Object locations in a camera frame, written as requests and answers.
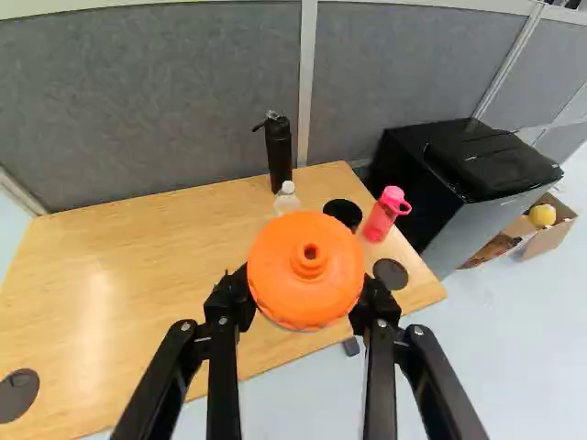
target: black water bottle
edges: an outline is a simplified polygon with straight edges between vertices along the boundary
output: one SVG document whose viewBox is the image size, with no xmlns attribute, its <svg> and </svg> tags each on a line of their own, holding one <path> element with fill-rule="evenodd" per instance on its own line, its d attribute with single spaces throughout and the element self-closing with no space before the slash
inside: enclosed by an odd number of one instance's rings
<svg viewBox="0 0 587 440">
<path fill-rule="evenodd" d="M 290 120 L 269 110 L 265 120 L 255 126 L 252 131 L 265 127 L 265 146 L 271 176 L 271 190 L 276 194 L 284 181 L 292 179 L 292 132 Z"/>
</svg>

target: white floor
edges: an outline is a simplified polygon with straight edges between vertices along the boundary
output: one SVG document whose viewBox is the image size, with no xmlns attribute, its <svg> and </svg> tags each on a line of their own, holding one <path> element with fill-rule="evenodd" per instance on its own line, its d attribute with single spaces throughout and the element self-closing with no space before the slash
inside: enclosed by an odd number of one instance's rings
<svg viewBox="0 0 587 440">
<path fill-rule="evenodd" d="M 401 322 L 436 333 L 493 439 L 585 437 L 587 148 L 563 169 L 556 195 L 580 216 L 559 248 L 525 263 L 504 257 L 458 271 L 444 281 L 446 301 Z M 14 248 L 4 243 L 26 223 L 9 211 L 0 210 L 4 266 Z M 362 384 L 363 358 L 345 357 L 340 346 L 247 380 L 240 385 L 244 438 L 358 439 Z M 426 438 L 401 375 L 398 419 L 400 440 Z M 205 438 L 205 399 L 185 405 L 174 438 Z"/>
</svg>

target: orange lid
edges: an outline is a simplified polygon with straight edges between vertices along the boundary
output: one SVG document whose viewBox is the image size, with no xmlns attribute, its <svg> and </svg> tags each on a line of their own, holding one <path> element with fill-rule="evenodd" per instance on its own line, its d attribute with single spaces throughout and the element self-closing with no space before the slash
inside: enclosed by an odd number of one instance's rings
<svg viewBox="0 0 587 440">
<path fill-rule="evenodd" d="M 247 278 L 260 310 L 279 325 L 318 330 L 359 298 L 360 244 L 336 218 L 298 211 L 271 220 L 249 252 Z"/>
</svg>

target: yellow fruit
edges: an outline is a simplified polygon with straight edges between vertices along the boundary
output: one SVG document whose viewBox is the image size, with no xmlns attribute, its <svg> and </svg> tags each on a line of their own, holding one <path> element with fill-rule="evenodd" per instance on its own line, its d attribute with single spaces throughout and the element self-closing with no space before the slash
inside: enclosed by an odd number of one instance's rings
<svg viewBox="0 0 587 440">
<path fill-rule="evenodd" d="M 557 210 L 550 204 L 539 204 L 530 209 L 528 218 L 536 227 L 552 226 L 557 221 Z"/>
</svg>

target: desk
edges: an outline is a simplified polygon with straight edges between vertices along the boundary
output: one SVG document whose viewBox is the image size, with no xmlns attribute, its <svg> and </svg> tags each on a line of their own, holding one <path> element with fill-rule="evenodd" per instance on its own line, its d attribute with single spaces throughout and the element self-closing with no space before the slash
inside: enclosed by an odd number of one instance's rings
<svg viewBox="0 0 587 440">
<path fill-rule="evenodd" d="M 345 162 L 293 172 L 304 208 L 347 198 L 373 204 Z M 0 296 L 0 377 L 30 368 L 37 400 L 0 424 L 3 439 L 63 439 L 116 423 L 168 327 L 204 321 L 202 304 L 225 269 L 237 269 L 273 214 L 269 178 L 257 176 L 38 217 Z M 405 314 L 445 298 L 441 284 L 395 228 L 362 241 L 365 270 L 397 259 L 410 274 L 393 296 Z M 314 334 L 290 333 L 258 313 L 238 345 L 246 379 L 351 335 L 344 319 Z M 188 393 L 206 393 L 207 363 Z"/>
</svg>

